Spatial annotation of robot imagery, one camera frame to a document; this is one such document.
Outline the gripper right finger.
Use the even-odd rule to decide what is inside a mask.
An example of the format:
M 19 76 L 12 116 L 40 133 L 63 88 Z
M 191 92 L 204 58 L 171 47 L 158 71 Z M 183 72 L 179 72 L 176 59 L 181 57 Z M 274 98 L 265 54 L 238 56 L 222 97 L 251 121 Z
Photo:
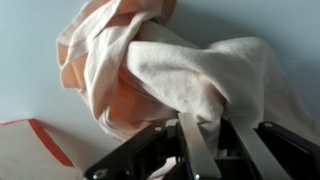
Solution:
M 255 130 L 240 121 L 231 122 L 241 147 L 253 168 L 255 180 L 291 180 Z

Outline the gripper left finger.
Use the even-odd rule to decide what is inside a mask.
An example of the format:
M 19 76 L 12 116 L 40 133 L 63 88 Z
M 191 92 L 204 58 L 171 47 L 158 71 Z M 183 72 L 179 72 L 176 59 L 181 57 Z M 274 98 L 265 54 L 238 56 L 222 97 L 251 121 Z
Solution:
M 187 148 L 187 157 L 194 180 L 219 180 L 222 175 L 208 150 L 201 131 L 191 113 L 179 113 Z

